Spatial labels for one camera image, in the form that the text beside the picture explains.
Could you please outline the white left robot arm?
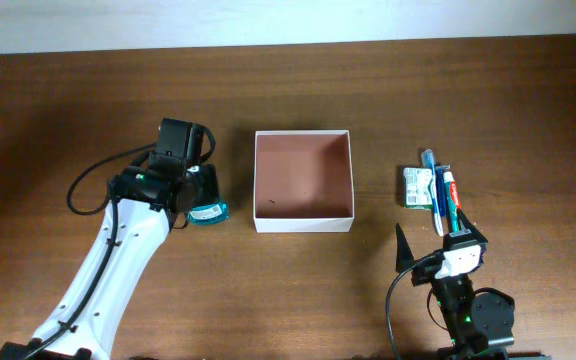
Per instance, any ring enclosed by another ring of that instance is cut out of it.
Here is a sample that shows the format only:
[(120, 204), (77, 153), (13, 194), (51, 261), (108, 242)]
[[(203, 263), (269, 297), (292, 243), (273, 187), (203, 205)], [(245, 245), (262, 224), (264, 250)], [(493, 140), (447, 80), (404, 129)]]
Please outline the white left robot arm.
[(132, 294), (177, 219), (225, 214), (213, 165), (148, 158), (109, 182), (99, 232), (65, 295), (28, 343), (5, 343), (0, 359), (110, 358)]

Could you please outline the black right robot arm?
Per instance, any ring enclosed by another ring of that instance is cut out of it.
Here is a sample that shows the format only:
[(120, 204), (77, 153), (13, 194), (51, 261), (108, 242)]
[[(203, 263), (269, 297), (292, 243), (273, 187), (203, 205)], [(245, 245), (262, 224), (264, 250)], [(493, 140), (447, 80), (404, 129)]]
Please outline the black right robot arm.
[(411, 276), (415, 286), (429, 284), (438, 303), (451, 345), (441, 348), (439, 359), (507, 359), (514, 344), (514, 299), (490, 287), (474, 289), (469, 275), (483, 265), (488, 240), (457, 211), (459, 231), (443, 237), (440, 249), (416, 259), (400, 226), (396, 227), (397, 277), (391, 283), (385, 311), (390, 311), (395, 286)]

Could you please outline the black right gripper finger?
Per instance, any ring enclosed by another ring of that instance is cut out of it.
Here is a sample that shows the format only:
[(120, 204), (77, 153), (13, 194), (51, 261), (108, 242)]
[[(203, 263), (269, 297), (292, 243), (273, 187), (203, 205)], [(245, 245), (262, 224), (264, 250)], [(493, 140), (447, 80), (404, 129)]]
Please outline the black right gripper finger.
[(396, 224), (395, 232), (397, 242), (396, 271), (403, 273), (414, 263), (415, 258), (399, 223)]
[(475, 227), (475, 225), (467, 218), (461, 209), (457, 210), (457, 216), (460, 223), (464, 227), (464, 229), (457, 237), (458, 244), (487, 244), (487, 239), (485, 236)]

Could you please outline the blue Listerine mouthwash bottle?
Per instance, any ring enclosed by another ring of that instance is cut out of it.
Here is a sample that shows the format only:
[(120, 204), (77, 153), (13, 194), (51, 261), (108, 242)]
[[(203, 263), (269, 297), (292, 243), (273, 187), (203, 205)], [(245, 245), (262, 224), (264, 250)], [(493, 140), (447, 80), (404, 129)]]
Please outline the blue Listerine mouthwash bottle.
[[(188, 170), (188, 174), (196, 185), (196, 172), (198, 171), (199, 166), (193, 166)], [(191, 223), (195, 225), (214, 225), (229, 218), (229, 209), (227, 204), (222, 200), (222, 196), (221, 202), (213, 206), (196, 207), (195, 200), (191, 210), (188, 212), (188, 219)]]

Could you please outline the green white wipes packet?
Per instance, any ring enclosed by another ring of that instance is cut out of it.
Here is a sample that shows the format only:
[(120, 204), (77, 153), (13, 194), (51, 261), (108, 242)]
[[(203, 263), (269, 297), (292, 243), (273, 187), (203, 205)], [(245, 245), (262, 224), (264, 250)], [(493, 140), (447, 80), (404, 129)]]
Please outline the green white wipes packet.
[(404, 207), (431, 210), (433, 208), (430, 192), (431, 170), (428, 168), (405, 167), (403, 176), (405, 184)]

